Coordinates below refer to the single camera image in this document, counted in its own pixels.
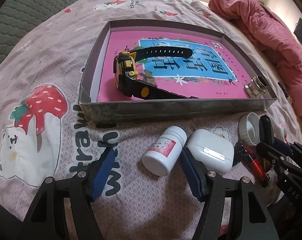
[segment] gray box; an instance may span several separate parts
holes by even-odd
[[[263,76],[252,60],[225,34],[207,28],[160,20],[118,20],[108,22],[96,40],[80,83],[79,105],[95,125],[116,122],[154,122],[233,114],[267,109],[277,97],[268,84],[261,99],[161,99],[96,102],[103,63],[111,32],[153,30],[210,38],[223,44],[244,67],[249,76]]]

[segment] metal screw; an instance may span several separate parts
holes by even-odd
[[[242,178],[242,181],[243,181],[244,183],[249,183],[251,180],[250,180],[250,178],[248,178],[248,177],[243,177],[243,178]]]
[[[52,177],[47,177],[44,182],[50,184],[52,181],[53,181]]]
[[[207,172],[207,175],[208,175],[209,177],[214,178],[214,177],[216,176],[216,172],[215,172],[215,171],[208,171],[208,172]]]
[[[83,178],[83,177],[85,177],[86,176],[86,172],[85,171],[80,171],[79,173],[78,173],[78,177],[80,177],[80,178]]]

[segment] blue gripper pad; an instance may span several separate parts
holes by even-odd
[[[98,197],[102,195],[103,189],[107,183],[114,161],[115,161],[115,152],[111,148],[92,181],[92,191],[90,197],[93,201],[95,201]]]
[[[201,197],[203,197],[203,194],[201,191],[201,181],[200,181],[191,161],[187,157],[184,149],[182,149],[182,152],[180,155],[180,162],[181,162],[184,174],[189,183],[193,196],[196,197],[197,199],[200,199]]]

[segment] pink blanket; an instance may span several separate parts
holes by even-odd
[[[276,66],[302,116],[302,47],[281,19],[256,0],[210,0],[212,11],[234,23]]]

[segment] polar bear print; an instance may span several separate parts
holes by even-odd
[[[0,177],[17,177],[39,187],[53,176],[59,161],[61,118],[66,112],[67,102],[55,86],[35,88],[12,112],[14,126],[6,127],[1,135]]]

